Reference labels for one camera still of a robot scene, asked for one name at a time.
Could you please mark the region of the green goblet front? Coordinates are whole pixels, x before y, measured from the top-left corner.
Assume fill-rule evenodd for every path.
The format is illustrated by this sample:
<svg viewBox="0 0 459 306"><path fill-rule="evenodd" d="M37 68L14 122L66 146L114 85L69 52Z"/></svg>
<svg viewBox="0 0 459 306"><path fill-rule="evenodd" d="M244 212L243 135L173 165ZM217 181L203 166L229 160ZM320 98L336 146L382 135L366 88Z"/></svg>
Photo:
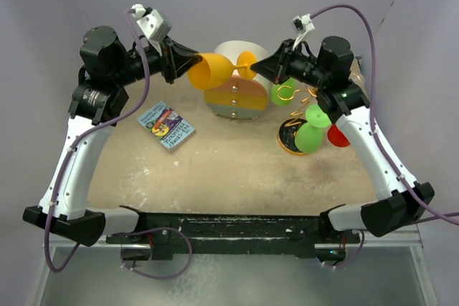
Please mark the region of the green goblet front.
<svg viewBox="0 0 459 306"><path fill-rule="evenodd" d="M273 85L270 99L277 106L287 106L292 103L296 91L296 81L289 78L284 83Z"/></svg>

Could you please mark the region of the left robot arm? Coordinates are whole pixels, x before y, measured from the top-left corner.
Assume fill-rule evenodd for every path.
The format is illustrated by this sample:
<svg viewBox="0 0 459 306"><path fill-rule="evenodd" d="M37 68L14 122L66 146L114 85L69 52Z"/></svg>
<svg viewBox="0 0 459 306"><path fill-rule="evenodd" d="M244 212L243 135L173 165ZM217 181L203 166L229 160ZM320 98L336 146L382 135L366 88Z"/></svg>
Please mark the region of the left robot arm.
<svg viewBox="0 0 459 306"><path fill-rule="evenodd" d="M102 235L123 233L132 243L148 233L139 212L120 206L90 210L87 194L101 151L116 127L128 94L125 87L143 80L145 71L160 73L169 83L200 61L197 51L165 37L155 48L137 43L127 50L115 30L90 29L80 48L83 65L69 106L67 134L55 174L36 206L28 206L23 220L87 247Z"/></svg>

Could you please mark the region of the red plastic goblet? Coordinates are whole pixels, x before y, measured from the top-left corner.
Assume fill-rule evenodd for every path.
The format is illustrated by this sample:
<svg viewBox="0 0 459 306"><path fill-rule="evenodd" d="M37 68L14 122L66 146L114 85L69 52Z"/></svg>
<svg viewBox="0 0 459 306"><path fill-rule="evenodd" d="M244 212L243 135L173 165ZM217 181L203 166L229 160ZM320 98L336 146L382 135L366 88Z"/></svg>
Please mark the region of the red plastic goblet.
<svg viewBox="0 0 459 306"><path fill-rule="evenodd" d="M327 132L328 141L339 148L345 148L350 146L350 142L346 136L338 129L335 124L332 124Z"/></svg>

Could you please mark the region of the yellow plastic goblet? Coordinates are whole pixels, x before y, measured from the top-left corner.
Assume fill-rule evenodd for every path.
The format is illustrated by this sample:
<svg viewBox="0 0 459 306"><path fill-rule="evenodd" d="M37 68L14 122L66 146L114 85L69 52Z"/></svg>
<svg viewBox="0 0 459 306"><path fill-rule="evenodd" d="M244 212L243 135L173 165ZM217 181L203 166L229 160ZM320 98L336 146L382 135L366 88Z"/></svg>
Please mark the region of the yellow plastic goblet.
<svg viewBox="0 0 459 306"><path fill-rule="evenodd" d="M234 71L244 80L251 80L257 74L251 70L251 66L257 61L257 57L252 52L242 52L238 56L236 64L233 64L222 54L202 53L198 56L201 61L187 72L189 82L198 90L207 90L223 85L233 76Z"/></svg>

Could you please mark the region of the green goblet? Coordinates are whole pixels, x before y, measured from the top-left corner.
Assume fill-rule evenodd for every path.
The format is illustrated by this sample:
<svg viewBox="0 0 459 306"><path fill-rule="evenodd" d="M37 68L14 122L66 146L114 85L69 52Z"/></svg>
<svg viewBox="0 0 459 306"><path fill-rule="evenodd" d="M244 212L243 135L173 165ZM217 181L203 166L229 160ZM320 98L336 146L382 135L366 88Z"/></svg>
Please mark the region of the green goblet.
<svg viewBox="0 0 459 306"><path fill-rule="evenodd" d="M313 104L306 109L306 122L295 135L297 149L306 154L316 152L322 145L324 130L331 125L331 120L319 107Z"/></svg>
<svg viewBox="0 0 459 306"><path fill-rule="evenodd" d="M296 81L289 78L284 83L273 85L270 99L277 106L287 106L292 103L296 91Z"/></svg>

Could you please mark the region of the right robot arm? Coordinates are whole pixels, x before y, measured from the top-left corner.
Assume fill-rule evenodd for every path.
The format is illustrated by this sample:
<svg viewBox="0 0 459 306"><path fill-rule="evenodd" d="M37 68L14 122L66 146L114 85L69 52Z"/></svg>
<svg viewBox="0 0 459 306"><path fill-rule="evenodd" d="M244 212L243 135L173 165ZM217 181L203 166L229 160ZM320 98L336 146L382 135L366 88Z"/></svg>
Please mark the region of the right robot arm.
<svg viewBox="0 0 459 306"><path fill-rule="evenodd" d="M349 79L354 59L349 42L342 37L326 37L317 57L304 55L293 43L293 39L283 41L274 54L252 64L251 70L275 84L294 78L316 88L320 109L350 142L377 195L373 203L337 206L324 212L327 220L319 224L320 237L336 242L350 229L364 229L382 237L415 223L424 212L418 202L430 203L434 189L406 169L370 119L368 97Z"/></svg>

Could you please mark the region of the clear ribbed flute glass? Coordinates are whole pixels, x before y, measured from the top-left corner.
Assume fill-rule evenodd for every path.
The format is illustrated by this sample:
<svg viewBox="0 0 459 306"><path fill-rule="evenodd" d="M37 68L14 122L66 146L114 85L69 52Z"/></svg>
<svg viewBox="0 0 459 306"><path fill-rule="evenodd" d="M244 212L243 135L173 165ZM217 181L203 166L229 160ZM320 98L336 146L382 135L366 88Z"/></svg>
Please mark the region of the clear ribbed flute glass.
<svg viewBox="0 0 459 306"><path fill-rule="evenodd" d="M350 75L349 75L349 79L355 83L356 85L358 85L360 88L365 88L365 79L364 77L359 74L359 73L355 73L355 72L352 72Z"/></svg>

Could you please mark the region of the gold wine glass rack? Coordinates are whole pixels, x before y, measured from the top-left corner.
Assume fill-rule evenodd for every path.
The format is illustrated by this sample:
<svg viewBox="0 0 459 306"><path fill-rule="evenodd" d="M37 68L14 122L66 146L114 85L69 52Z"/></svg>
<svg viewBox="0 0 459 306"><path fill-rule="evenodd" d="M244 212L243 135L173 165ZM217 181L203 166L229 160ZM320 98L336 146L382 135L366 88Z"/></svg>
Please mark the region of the gold wine glass rack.
<svg viewBox="0 0 459 306"><path fill-rule="evenodd" d="M289 154L295 156L306 156L306 153L300 152L295 145L295 135L299 127L306 122L306 109L315 104L316 99L316 89L308 86L306 89L299 89L296 87L296 91L293 97L297 93L305 93L306 96L301 100L301 106L290 113L287 120L285 120L278 129L278 143L280 147ZM324 130L324 137L326 137L325 132L331 127L327 127Z"/></svg>

